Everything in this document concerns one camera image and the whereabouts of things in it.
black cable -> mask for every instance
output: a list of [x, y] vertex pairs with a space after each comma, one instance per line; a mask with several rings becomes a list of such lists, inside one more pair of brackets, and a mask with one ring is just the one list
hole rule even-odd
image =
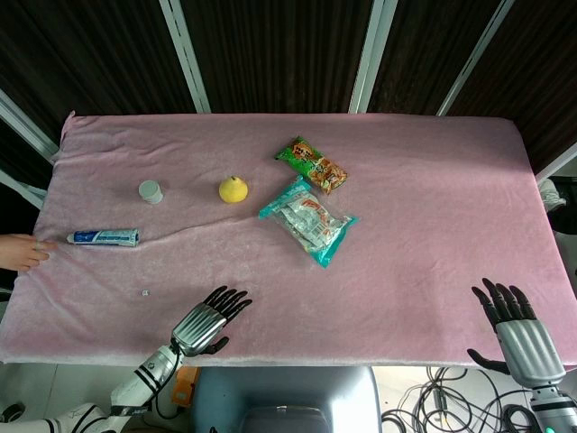
[[530, 431], [531, 433], [541, 433], [541, 429], [539, 428], [535, 414], [526, 407], [518, 404], [509, 404], [505, 406], [505, 410], [503, 410], [503, 424], [505, 424], [504, 431], [507, 431], [508, 433], [519, 432], [512, 420], [513, 415], [515, 415], [517, 412], [521, 412], [529, 423], [529, 429], [526, 429], [526, 431]]
[[[167, 431], [167, 432], [169, 432], [169, 433], [180, 433], [179, 431], [176, 431], [176, 430], [168, 430], [168, 429], [166, 429], [165, 427], [156, 426], [156, 425], [154, 425], [154, 424], [151, 424], [150, 422], [148, 422], [148, 421], [144, 418], [144, 414], [141, 415], [141, 421], [142, 421], [142, 424], [144, 424], [146, 427], [157, 428], [158, 430]], [[133, 430], [135, 430], [135, 429], [137, 429], [138, 431], [141, 431], [141, 430], [142, 430], [141, 428], [131, 428], [130, 430], [126, 430], [126, 431], [127, 431], [127, 432], [128, 432], [128, 431], [133, 431]]]
[[[520, 392], [530, 392], [530, 391], [526, 390], [526, 389], [522, 389], [522, 390], [509, 391], [509, 392], [505, 392], [503, 394], [499, 394], [497, 397], [495, 397], [493, 400], [491, 400], [487, 406], [485, 406], [485, 409], [489, 410], [490, 407], [493, 404], [495, 404], [496, 401], [500, 401], [503, 397], [507, 397], [508, 395], [517, 394]], [[487, 416], [485, 416], [485, 419], [483, 420], [483, 423], [481, 424], [481, 428], [479, 429], [479, 433], [482, 432], [483, 428], [485, 427], [485, 424], [487, 424], [486, 421], [487, 421]]]
[[170, 372], [167, 380], [160, 386], [159, 390], [156, 391], [156, 393], [152, 396], [152, 398], [154, 399], [154, 406], [156, 407], [156, 412], [159, 414], [159, 417], [161, 417], [162, 419], [165, 419], [165, 420], [175, 419], [178, 415], [180, 415], [180, 413], [182, 413], [180, 411], [180, 408], [177, 408], [177, 412], [174, 415], [167, 417], [162, 412], [160, 412], [160, 408], [159, 408], [159, 394], [164, 389], [164, 387], [167, 385], [167, 383], [170, 382], [170, 379], [172, 379], [172, 376], [177, 371], [177, 368], [179, 368], [180, 349], [179, 349], [178, 345], [173, 345], [173, 347], [176, 348], [177, 359], [174, 363], [174, 366], [172, 367], [172, 371]]
[[[448, 368], [443, 367], [438, 369], [435, 372], [435, 374], [433, 374], [432, 369], [430, 367], [427, 367], [426, 375], [429, 381], [423, 385], [413, 386], [408, 390], [406, 390], [405, 393], [403, 394], [403, 397], [401, 397], [401, 400], [399, 401], [397, 408], [383, 412], [381, 415], [381, 419], [386, 419], [387, 421], [395, 424], [402, 433], [405, 433], [407, 431], [407, 427], [411, 428], [416, 433], [427, 433], [427, 431], [430, 430], [429, 426], [444, 433], [455, 433], [455, 432], [473, 433], [472, 424], [473, 424], [473, 418], [475, 418], [476, 420], [474, 424], [476, 424], [479, 421], [482, 421], [481, 428], [479, 429], [479, 432], [481, 433], [484, 430], [485, 425], [487, 424], [488, 418], [492, 417], [493, 419], [495, 419], [497, 423], [493, 431], [500, 432], [500, 430], [502, 429], [501, 423], [503, 422], [501, 420], [502, 418], [501, 399], [511, 394], [527, 392], [527, 390], [514, 390], [511, 392], [504, 392], [502, 394], [499, 394], [499, 391], [497, 390], [497, 386], [495, 385], [494, 381], [492, 381], [491, 378], [485, 372], [480, 371], [480, 373], [483, 374], [487, 379], [487, 381], [490, 383], [490, 386], [493, 392], [495, 393], [495, 398], [492, 401], [490, 401], [489, 404], [485, 406], [485, 408], [482, 408], [473, 403], [470, 403], [457, 390], [443, 385], [443, 381], [449, 382], [449, 381], [458, 381], [462, 379], [467, 375], [468, 370], [464, 369], [463, 373], [454, 377], [445, 377], [448, 370], [449, 370]], [[408, 397], [412, 392], [416, 390], [419, 390], [419, 395], [417, 398], [417, 403], [415, 404], [413, 410], [412, 411], [404, 410], [403, 407]], [[458, 404], [462, 409], [464, 409], [467, 414], [467, 420], [461, 419], [460, 416], [447, 410], [446, 407], [437, 408], [436, 410], [427, 412], [425, 410], [426, 402], [430, 398], [431, 394], [435, 392], [442, 392], [448, 399], [450, 399], [454, 403]], [[491, 408], [495, 404], [497, 404], [497, 415], [491, 413]], [[442, 414], [442, 417], [445, 419], [448, 429], [438, 427], [433, 422], [432, 417], [435, 414]], [[404, 419], [401, 415], [408, 415], [411, 418], [410, 423], [406, 419]], [[449, 418], [455, 419], [459, 423], [460, 427], [453, 428], [454, 425], [451, 426], [448, 422]], [[527, 426], [514, 423], [512, 423], [512, 426], [513, 428], [517, 429], [514, 430], [515, 432], [527, 431]]]
[[385, 422], [392, 422], [397, 426], [400, 433], [407, 433], [407, 428], [405, 427], [403, 419], [395, 413], [390, 413], [389, 415], [380, 415], [380, 422], [383, 424]]

green snack package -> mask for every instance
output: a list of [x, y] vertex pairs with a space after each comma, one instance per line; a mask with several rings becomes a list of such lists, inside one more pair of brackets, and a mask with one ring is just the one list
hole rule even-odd
[[342, 185], [348, 176], [346, 171], [330, 162], [301, 136], [280, 151], [275, 159], [288, 162], [288, 165], [310, 179], [326, 194]]

cable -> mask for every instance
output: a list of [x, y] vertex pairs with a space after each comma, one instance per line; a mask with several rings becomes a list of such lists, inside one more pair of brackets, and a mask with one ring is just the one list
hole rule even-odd
[[171, 419], [175, 419], [178, 415], [180, 415], [182, 413], [182, 411], [180, 410], [180, 407], [177, 408], [177, 411], [174, 415], [171, 416], [166, 416], [164, 415], [162, 412], [160, 412], [160, 407], [159, 407], [159, 395], [160, 392], [164, 389], [164, 387], [167, 385], [168, 382], [170, 382], [170, 379], [172, 379], [172, 376], [174, 375], [174, 373], [177, 371], [177, 368], [179, 368], [179, 361], [180, 361], [180, 349], [177, 345], [173, 345], [173, 347], [176, 348], [177, 351], [177, 359], [174, 363], [174, 366], [172, 367], [172, 371], [169, 374], [169, 377], [167, 378], [167, 380], [160, 386], [159, 390], [156, 391], [156, 393], [151, 397], [152, 399], [154, 399], [154, 407], [156, 408], [156, 412], [159, 414], [159, 417], [161, 417], [162, 419], [165, 420], [171, 420]]
[[392, 422], [393, 424], [395, 424], [398, 428], [398, 431], [400, 431], [400, 433], [407, 433], [407, 428], [405, 427], [405, 423], [403, 422], [403, 419], [395, 414], [395, 413], [390, 413], [389, 415], [381, 415], [380, 416], [380, 422], [381, 423], [385, 423], [385, 422]]
[[[168, 430], [165, 427], [155, 426], [154, 424], [151, 424], [150, 422], [148, 422], [146, 420], [146, 418], [144, 417], [144, 414], [141, 415], [141, 421], [142, 421], [142, 424], [144, 424], [146, 427], [157, 428], [159, 430], [167, 431], [169, 433], [180, 433], [179, 431], [176, 431], [176, 430]], [[141, 428], [131, 428], [130, 430], [126, 430], [126, 431], [128, 432], [128, 431], [133, 431], [133, 430], [141, 431], [142, 429]]]
[[[467, 369], [463, 369], [461, 374], [458, 374], [454, 377], [446, 377], [448, 371], [449, 368], [442, 367], [433, 373], [432, 368], [427, 367], [426, 375], [428, 382], [421, 385], [412, 386], [407, 389], [399, 400], [396, 409], [386, 410], [381, 414], [382, 422], [389, 422], [394, 424], [398, 428], [398, 431], [401, 433], [407, 433], [410, 430], [415, 433], [429, 433], [432, 431], [431, 428], [443, 433], [481, 433], [485, 431], [485, 426], [488, 423], [488, 419], [492, 418], [495, 421], [495, 425], [491, 426], [491, 431], [499, 433], [502, 431], [502, 433], [508, 433], [508, 431], [503, 427], [504, 425], [515, 428], [515, 430], [511, 430], [514, 433], [530, 431], [527, 430], [530, 428], [530, 426], [515, 424], [512, 421], [510, 424], [505, 424], [506, 421], [503, 418], [504, 412], [501, 405], [502, 398], [515, 393], [523, 392], [525, 394], [529, 392], [528, 390], [514, 390], [511, 392], [504, 392], [499, 394], [499, 390], [497, 389], [495, 382], [492, 381], [492, 379], [485, 372], [479, 371], [479, 373], [483, 374], [483, 376], [487, 379], [487, 382], [489, 382], [490, 387], [495, 394], [495, 398], [491, 400], [484, 408], [482, 408], [469, 402], [460, 392], [454, 388], [444, 385], [444, 382], [454, 382], [461, 380], [469, 373], [469, 371]], [[405, 410], [404, 406], [407, 403], [408, 398], [416, 390], [418, 390], [417, 402], [413, 406], [412, 410]], [[444, 401], [446, 398], [463, 409], [465, 419], [462, 418], [462, 414], [455, 414], [454, 412], [448, 410], [446, 403], [439, 403], [439, 400], [437, 400], [435, 403], [435, 410], [427, 411], [426, 404], [428, 404], [427, 402], [430, 401], [432, 394], [441, 394], [442, 399], [440, 401]], [[494, 405], [497, 406], [496, 413], [492, 413], [492, 407]], [[446, 426], [439, 426], [437, 423], [435, 423], [435, 415], [440, 415], [441, 419], [444, 419]], [[459, 426], [457, 427], [454, 424], [450, 424], [449, 419], [456, 421]], [[473, 429], [476, 428], [479, 422], [481, 422], [481, 427], [479, 428], [478, 432], [474, 432]]]
[[519, 432], [516, 425], [511, 420], [513, 415], [515, 415], [517, 412], [521, 412], [529, 423], [529, 429], [526, 429], [526, 431], [530, 431], [531, 433], [541, 433], [541, 429], [539, 428], [535, 414], [526, 407], [518, 404], [509, 404], [505, 406], [505, 410], [503, 410], [503, 424], [505, 424], [505, 431], [508, 433]]

robot finger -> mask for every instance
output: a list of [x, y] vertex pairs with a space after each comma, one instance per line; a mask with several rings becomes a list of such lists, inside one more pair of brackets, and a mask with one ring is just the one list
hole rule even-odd
[[231, 320], [233, 320], [238, 314], [243, 311], [246, 307], [252, 304], [252, 299], [246, 299], [238, 305], [233, 306], [232, 308], [228, 309], [223, 316], [226, 317], [227, 324]]
[[216, 298], [211, 307], [213, 309], [215, 309], [218, 312], [221, 312], [223, 310], [222, 306], [228, 301], [228, 299], [233, 296], [236, 293], [236, 289], [230, 289], [227, 290], [225, 293], [223, 293], [221, 296], [219, 296], [218, 298]]
[[503, 374], [511, 374], [507, 367], [507, 363], [504, 363], [503, 361], [491, 361], [482, 356], [475, 349], [467, 349], [467, 353], [475, 363], [483, 368], [486, 368], [487, 370], [493, 370]]
[[485, 315], [489, 319], [490, 325], [493, 327], [494, 331], [495, 326], [500, 322], [499, 313], [497, 313], [497, 310], [493, 304], [491, 304], [489, 297], [481, 289], [478, 287], [471, 287], [471, 289], [475, 296], [479, 298], [479, 301], [485, 310]]
[[495, 284], [493, 284], [490, 280], [486, 278], [483, 278], [483, 284], [485, 284], [485, 287], [487, 288], [487, 290], [489, 290], [490, 296], [493, 298], [493, 304], [495, 305], [495, 308], [499, 313], [501, 322], [507, 322], [509, 320], [512, 320], [513, 317], [511, 317], [510, 313], [508, 312], [507, 304], [503, 299], [503, 295], [501, 295], [500, 291], [497, 290]]
[[515, 295], [515, 298], [517, 298], [517, 302], [521, 307], [522, 318], [527, 318], [529, 320], [537, 319], [537, 317], [535, 316], [535, 312], [533, 311], [533, 307], [531, 307], [531, 304], [529, 304], [529, 299], [527, 299], [525, 293], [523, 293], [520, 289], [518, 289], [515, 286], [508, 286], [508, 287], [511, 290], [511, 292]]
[[246, 296], [247, 294], [248, 294], [248, 291], [246, 291], [246, 290], [239, 291], [233, 297], [231, 297], [227, 302], [225, 302], [222, 306], [220, 306], [220, 309], [222, 311], [226, 311], [227, 309], [229, 309], [232, 305], [236, 304], [242, 297]]
[[228, 336], [223, 336], [217, 343], [214, 345], [208, 345], [206, 349], [202, 352], [202, 355], [214, 355], [220, 349], [225, 347], [228, 344], [229, 338]]
[[209, 305], [218, 297], [218, 295], [220, 295], [225, 290], [226, 286], [220, 286], [218, 289], [214, 290], [210, 295], [208, 295], [208, 298], [205, 299], [205, 304]]
[[523, 315], [521, 314], [521, 308], [517, 303], [517, 298], [515, 298], [504, 285], [497, 283], [495, 284], [495, 287], [505, 299], [505, 302], [507, 303], [508, 312], [511, 314], [511, 317], [513, 317], [514, 319], [523, 318]]

metal robotic hand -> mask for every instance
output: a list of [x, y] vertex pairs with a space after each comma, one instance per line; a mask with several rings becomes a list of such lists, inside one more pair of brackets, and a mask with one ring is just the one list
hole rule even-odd
[[132, 415], [144, 413], [182, 364], [181, 355], [215, 354], [227, 343], [216, 335], [252, 303], [246, 291], [213, 291], [196, 305], [172, 330], [170, 346], [164, 345], [149, 357], [126, 382], [111, 394], [112, 407], [106, 416], [96, 405], [84, 404], [55, 419], [17, 422], [0, 426], [0, 433], [118, 433]]
[[474, 349], [467, 353], [481, 367], [510, 374], [517, 383], [532, 389], [531, 408], [545, 433], [577, 432], [577, 406], [556, 386], [565, 369], [527, 296], [515, 286], [507, 288], [486, 278], [483, 284], [490, 298], [477, 287], [472, 291], [497, 334], [505, 362], [490, 361]]

